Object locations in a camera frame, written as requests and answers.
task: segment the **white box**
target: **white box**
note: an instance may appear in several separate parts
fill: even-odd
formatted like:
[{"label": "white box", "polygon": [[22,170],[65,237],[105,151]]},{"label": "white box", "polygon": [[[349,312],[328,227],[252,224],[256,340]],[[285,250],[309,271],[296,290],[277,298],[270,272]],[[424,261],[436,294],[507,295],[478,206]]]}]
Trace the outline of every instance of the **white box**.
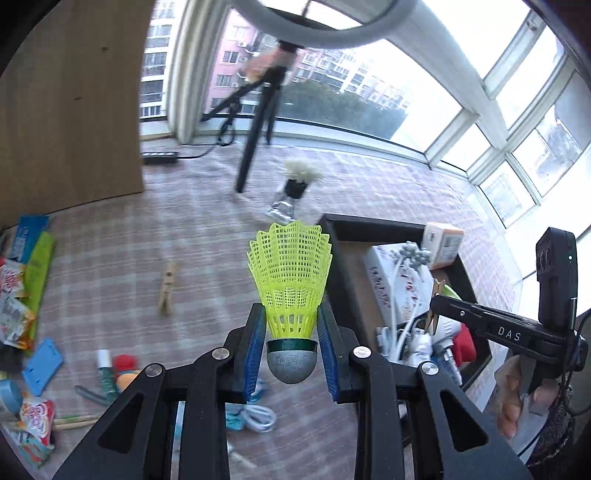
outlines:
[{"label": "white box", "polygon": [[433,276],[426,265],[416,270],[402,266],[398,270],[394,293],[392,293],[392,275],[394,273],[394,252],[398,252],[403,244],[376,245],[365,255],[365,267],[372,284],[379,311],[384,323],[392,326],[391,298],[394,297],[396,324],[400,325],[412,315],[415,317],[425,313],[431,302]]},{"label": "white box", "polygon": [[429,222],[425,225],[421,248],[433,254],[430,270],[451,265],[464,238],[464,230],[449,223]]}]

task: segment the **apartment building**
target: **apartment building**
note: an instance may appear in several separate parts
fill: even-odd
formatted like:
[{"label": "apartment building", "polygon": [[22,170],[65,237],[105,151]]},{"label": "apartment building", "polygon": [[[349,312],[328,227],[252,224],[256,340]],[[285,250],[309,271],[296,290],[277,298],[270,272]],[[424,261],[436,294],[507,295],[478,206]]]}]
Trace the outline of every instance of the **apartment building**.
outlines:
[{"label": "apartment building", "polygon": [[165,111],[167,63],[170,62],[178,22],[186,0],[157,0],[148,27],[139,85],[139,117],[162,116]]}]

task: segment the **badminton shuttlecock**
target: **badminton shuttlecock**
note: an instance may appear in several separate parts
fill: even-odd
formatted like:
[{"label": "badminton shuttlecock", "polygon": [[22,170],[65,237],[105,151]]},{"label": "badminton shuttlecock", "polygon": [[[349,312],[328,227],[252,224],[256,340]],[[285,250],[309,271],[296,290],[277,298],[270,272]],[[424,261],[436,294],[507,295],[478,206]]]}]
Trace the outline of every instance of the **badminton shuttlecock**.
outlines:
[{"label": "badminton shuttlecock", "polygon": [[273,223],[251,241],[248,267],[273,337],[267,342],[267,363],[283,383],[305,380],[316,366],[317,343],[310,337],[332,259],[330,249],[329,236],[319,226],[299,221],[287,226]]}]

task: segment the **blue card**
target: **blue card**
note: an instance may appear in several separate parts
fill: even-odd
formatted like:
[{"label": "blue card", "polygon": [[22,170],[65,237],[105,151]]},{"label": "blue card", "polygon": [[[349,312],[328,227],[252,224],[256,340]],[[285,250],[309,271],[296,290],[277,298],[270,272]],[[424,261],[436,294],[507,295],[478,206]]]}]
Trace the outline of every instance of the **blue card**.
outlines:
[{"label": "blue card", "polygon": [[35,353],[27,363],[27,367],[22,372],[22,376],[31,389],[31,392],[38,397],[43,393],[49,380],[60,368],[64,358],[57,351],[56,346],[50,338],[43,340],[37,347]]}]

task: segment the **clothespin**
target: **clothespin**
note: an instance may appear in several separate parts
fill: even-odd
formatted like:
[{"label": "clothespin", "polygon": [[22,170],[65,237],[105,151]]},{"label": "clothespin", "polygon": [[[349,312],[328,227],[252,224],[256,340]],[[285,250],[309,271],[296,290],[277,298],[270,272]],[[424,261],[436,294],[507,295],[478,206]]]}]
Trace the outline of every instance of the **clothespin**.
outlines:
[{"label": "clothespin", "polygon": [[[445,285],[445,280],[437,281],[436,278],[433,279],[433,289],[431,291],[431,298],[435,295],[443,295],[443,286]],[[439,322],[439,314],[433,313],[431,308],[427,312],[427,320],[425,320],[425,332],[429,329],[429,326],[433,322],[433,332],[432,335],[435,335],[437,331],[437,324]]]},{"label": "clothespin", "polygon": [[166,272],[162,279],[160,296],[158,298],[158,311],[162,315],[170,315],[173,312],[173,285],[176,269],[177,266],[175,262],[168,262],[166,265]]}]

